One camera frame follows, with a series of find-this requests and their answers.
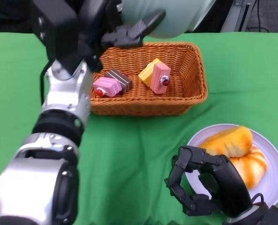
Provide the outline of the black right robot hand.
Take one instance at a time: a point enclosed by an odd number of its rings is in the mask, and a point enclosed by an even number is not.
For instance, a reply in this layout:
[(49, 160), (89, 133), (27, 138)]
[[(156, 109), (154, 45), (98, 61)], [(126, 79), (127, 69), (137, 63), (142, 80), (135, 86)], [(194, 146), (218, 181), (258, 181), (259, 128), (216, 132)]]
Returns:
[[(198, 179), (211, 196), (190, 195), (181, 187), (182, 175), (195, 170), (199, 171)], [(253, 206), (246, 185), (229, 158), (212, 156), (198, 147), (181, 146), (172, 158), (172, 169), (164, 181), (188, 216), (222, 211), (229, 217), (236, 217)]]

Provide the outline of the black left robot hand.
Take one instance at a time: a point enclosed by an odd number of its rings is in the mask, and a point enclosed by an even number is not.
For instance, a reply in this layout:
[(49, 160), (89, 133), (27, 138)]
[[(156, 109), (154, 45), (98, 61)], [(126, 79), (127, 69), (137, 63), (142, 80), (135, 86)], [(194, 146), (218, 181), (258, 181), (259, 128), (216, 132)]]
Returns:
[(122, 21), (122, 0), (84, 0), (78, 12), (81, 53), (92, 73), (100, 72), (100, 56), (111, 47), (121, 49), (143, 46), (149, 35), (166, 16), (163, 9), (154, 10), (135, 23)]

